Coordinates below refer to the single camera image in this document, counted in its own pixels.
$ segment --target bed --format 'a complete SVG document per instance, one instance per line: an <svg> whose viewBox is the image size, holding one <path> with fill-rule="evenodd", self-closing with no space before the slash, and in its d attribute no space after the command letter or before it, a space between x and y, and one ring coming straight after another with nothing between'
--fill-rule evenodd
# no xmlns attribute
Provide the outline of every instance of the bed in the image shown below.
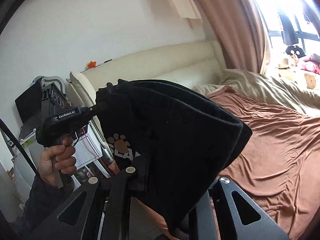
<svg viewBox="0 0 320 240"><path fill-rule="evenodd" d="M225 107L253 130L242 154L220 175L235 181L292 240L315 239L320 212L320 97L299 85L240 70L227 70L217 41L141 51L83 73L70 73L67 96L91 106L95 92L117 79L169 80ZM102 145L99 121L92 121ZM168 235L164 220L148 211Z"/></svg>

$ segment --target paw print logo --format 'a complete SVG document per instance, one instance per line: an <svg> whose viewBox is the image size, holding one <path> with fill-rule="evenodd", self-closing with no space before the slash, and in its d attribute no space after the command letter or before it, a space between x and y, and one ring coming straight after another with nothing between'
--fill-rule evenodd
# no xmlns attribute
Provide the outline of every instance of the paw print logo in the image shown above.
<svg viewBox="0 0 320 240"><path fill-rule="evenodd" d="M128 146L130 146L130 143L125 139L126 137L124 135L119 136L117 133L115 133L113 137L109 137L107 141L111 152L115 156L133 160L132 150L128 148Z"/></svg>

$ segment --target finger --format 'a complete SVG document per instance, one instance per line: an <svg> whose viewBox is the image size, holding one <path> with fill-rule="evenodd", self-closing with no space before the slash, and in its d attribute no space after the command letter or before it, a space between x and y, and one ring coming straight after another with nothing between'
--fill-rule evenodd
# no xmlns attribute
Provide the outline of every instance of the finger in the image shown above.
<svg viewBox="0 0 320 240"><path fill-rule="evenodd" d="M56 161L60 162L60 161L66 160L70 158L75 152L76 152L76 148L70 145L66 147L62 153L56 156Z"/></svg>
<svg viewBox="0 0 320 240"><path fill-rule="evenodd" d="M76 171L77 171L76 166L67 167L67 168L61 170L61 172L63 174L70 174L70 175L75 174Z"/></svg>
<svg viewBox="0 0 320 240"><path fill-rule="evenodd" d="M62 154L65 148L66 147L64 145L51 146L40 154L40 160L48 161L56 155Z"/></svg>
<svg viewBox="0 0 320 240"><path fill-rule="evenodd" d="M72 156L72 157L70 157L70 158L68 158L68 159L66 159L66 160L57 162L57 163L55 164L55 167L56 167L58 170L60 170L60 169L65 169L65 168L67 168L67 167L69 167L69 166L75 165L76 162L77 162L76 158Z"/></svg>
<svg viewBox="0 0 320 240"><path fill-rule="evenodd" d="M73 143L73 139L71 136L65 137L62 141L64 146L70 146Z"/></svg>

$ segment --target metal screw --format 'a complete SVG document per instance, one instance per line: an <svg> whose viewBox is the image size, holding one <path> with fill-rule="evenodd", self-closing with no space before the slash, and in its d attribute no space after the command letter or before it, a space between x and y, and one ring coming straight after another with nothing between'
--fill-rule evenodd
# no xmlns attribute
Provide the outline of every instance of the metal screw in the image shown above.
<svg viewBox="0 0 320 240"><path fill-rule="evenodd" d="M229 184L229 183L230 183L230 179L227 178L227 177L222 177L222 178L220 179L220 182L222 182L222 183L224 183L224 184Z"/></svg>
<svg viewBox="0 0 320 240"><path fill-rule="evenodd" d="M98 178L97 177L91 177L88 179L88 182L90 184L96 184L98 182Z"/></svg>
<svg viewBox="0 0 320 240"><path fill-rule="evenodd" d="M127 173L134 173L136 171L136 168L135 167L128 167L128 168L125 169L125 171Z"/></svg>

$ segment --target black cable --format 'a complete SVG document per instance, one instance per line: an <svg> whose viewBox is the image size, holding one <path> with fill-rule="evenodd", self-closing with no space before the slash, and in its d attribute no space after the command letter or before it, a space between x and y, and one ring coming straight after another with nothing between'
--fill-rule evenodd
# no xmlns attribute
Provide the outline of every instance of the black cable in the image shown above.
<svg viewBox="0 0 320 240"><path fill-rule="evenodd" d="M39 178L41 178L36 166L33 164L32 160L30 160L28 154L26 153L26 151L23 149L23 147L21 146L21 144L18 142L18 140L15 138L15 136L12 134L12 132L9 130L9 128L5 125L5 123L2 121L2 119L0 118L0 129L6 134L6 136L8 136L8 138L10 140L13 141L13 144L18 148L18 150L21 152L22 156L26 159L27 163L29 164L29 166L31 167L31 169L33 170L33 172L36 174L36 176L38 176Z"/></svg>
<svg viewBox="0 0 320 240"><path fill-rule="evenodd" d="M78 143L78 141L80 140L80 134L81 133L81 131L79 130L79 135L78 135L78 139L77 139L77 141L72 145L72 146L76 146L76 144Z"/></svg>

